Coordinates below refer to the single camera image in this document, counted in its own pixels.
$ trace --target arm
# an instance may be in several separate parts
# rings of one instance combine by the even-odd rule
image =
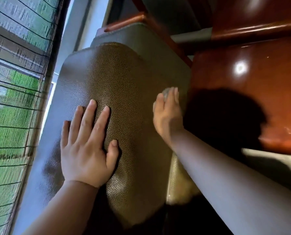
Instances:
[[[98,188],[111,177],[119,154],[113,140],[105,155],[104,129],[110,110],[106,106],[94,127],[97,103],[91,100],[83,117],[78,106],[71,122],[64,122],[61,165],[65,182],[25,235],[82,234],[91,214]]]
[[[159,94],[154,125],[234,234],[291,234],[291,191],[201,141],[182,125],[178,89]]]

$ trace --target hand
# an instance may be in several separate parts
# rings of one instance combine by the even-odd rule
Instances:
[[[105,106],[93,127],[96,108],[96,101],[91,100],[82,117],[83,107],[77,106],[69,130],[68,121],[64,121],[61,165],[65,181],[80,181],[99,188],[111,177],[119,150],[116,140],[109,144],[106,155],[102,150],[110,109]]]
[[[172,149],[172,133],[183,129],[182,113],[179,105],[179,91],[177,87],[171,87],[166,101],[164,101],[164,95],[162,93],[157,95],[153,113],[153,123],[156,131]]]

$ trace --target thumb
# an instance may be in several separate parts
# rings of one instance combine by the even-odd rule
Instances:
[[[116,166],[119,150],[117,140],[114,139],[108,145],[106,154],[106,167],[113,172]]]

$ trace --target person's left arm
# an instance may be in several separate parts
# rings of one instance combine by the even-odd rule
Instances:
[[[37,234],[82,234],[85,230],[98,188],[111,177],[119,154],[117,141],[102,146],[110,114],[104,108],[93,127],[97,107],[91,100],[83,117],[78,106],[70,124],[65,121],[61,134],[61,165],[65,182],[42,214],[24,232]]]

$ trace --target woven window shade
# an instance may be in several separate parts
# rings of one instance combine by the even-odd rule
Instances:
[[[10,229],[38,143],[68,1],[0,0],[0,234]]]

